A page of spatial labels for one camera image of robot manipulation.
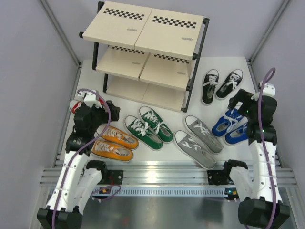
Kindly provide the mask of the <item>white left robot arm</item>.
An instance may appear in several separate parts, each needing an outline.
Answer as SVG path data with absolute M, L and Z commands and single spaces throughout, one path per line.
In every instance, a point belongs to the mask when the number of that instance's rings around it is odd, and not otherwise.
M 66 142 L 64 163 L 56 187 L 37 219 L 45 229 L 79 229 L 84 208 L 97 184 L 109 177 L 105 162 L 90 160 L 98 128 L 119 120 L 120 108 L 106 101 L 101 108 L 82 103 L 74 113 L 74 126 Z

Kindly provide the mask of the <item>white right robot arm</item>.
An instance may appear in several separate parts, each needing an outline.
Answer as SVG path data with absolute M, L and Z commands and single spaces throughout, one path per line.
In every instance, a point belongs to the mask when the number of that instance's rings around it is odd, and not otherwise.
M 253 160 L 251 176 L 245 162 L 225 163 L 223 180 L 235 184 L 240 199 L 239 222 L 261 229 L 278 229 L 290 217 L 278 191 L 275 152 L 277 134 L 272 126 L 277 101 L 273 94 L 241 89 L 229 100 L 229 109 L 241 103 L 238 113 L 247 118 L 246 135 Z

